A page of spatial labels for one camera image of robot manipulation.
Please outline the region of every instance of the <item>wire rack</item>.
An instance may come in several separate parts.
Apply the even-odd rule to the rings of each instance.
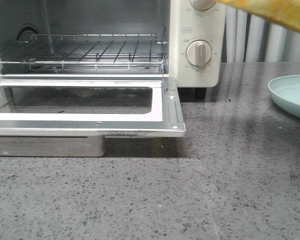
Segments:
[[[0,49],[0,64],[31,71],[159,71],[167,63],[155,34],[33,34]]]

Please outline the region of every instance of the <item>open oven door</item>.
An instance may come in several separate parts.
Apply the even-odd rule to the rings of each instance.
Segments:
[[[0,78],[0,155],[98,157],[104,137],[185,132],[172,77]]]

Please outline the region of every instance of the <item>granite countertop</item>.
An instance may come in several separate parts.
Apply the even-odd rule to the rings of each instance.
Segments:
[[[182,96],[185,138],[0,157],[0,239],[300,240],[300,119],[267,86],[294,74],[300,63],[223,64],[205,102]]]

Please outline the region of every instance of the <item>light blue plate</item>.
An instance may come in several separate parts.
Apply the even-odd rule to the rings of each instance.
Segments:
[[[269,82],[268,88],[279,107],[300,118],[300,75],[275,78]]]

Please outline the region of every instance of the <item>white knob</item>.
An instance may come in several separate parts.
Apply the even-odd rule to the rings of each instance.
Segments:
[[[216,1],[214,0],[190,0],[191,5],[198,10],[207,10],[211,8]]]
[[[212,56],[210,45],[203,40],[194,41],[186,50],[186,58],[189,63],[199,68],[203,68]]]

